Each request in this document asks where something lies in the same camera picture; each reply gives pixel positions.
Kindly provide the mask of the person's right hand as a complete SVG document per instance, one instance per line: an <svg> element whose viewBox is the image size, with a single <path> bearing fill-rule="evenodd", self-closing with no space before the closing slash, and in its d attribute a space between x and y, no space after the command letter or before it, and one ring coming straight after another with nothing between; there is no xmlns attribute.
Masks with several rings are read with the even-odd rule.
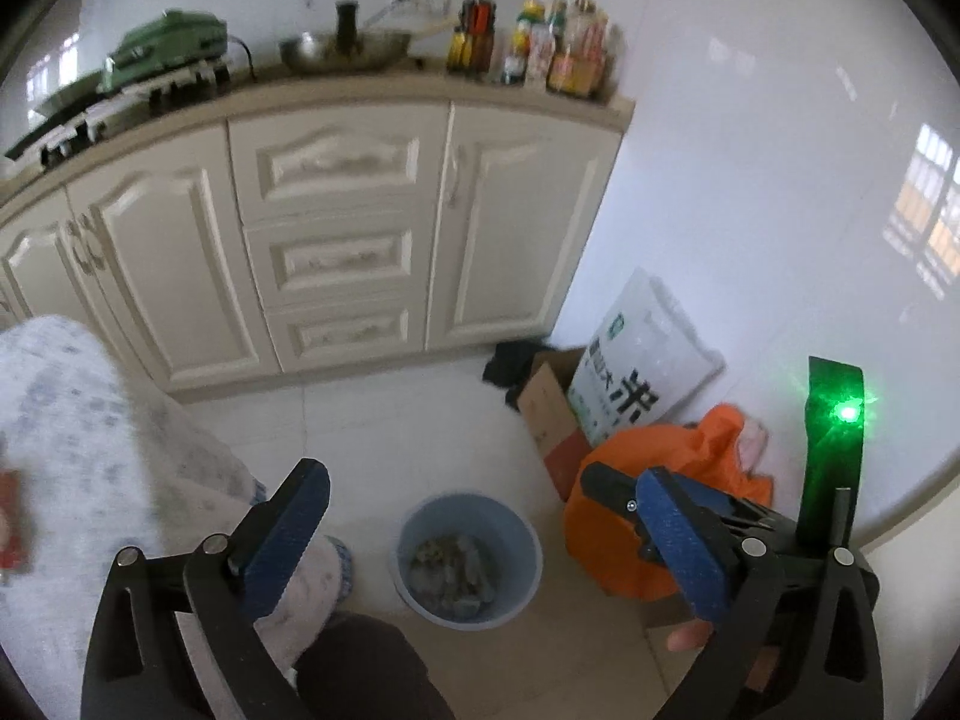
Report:
<svg viewBox="0 0 960 720"><path fill-rule="evenodd" d="M708 644L713 632L715 632L715 626L711 622L692 619L669 632L665 639L665 648L672 653L701 650Z"/></svg>

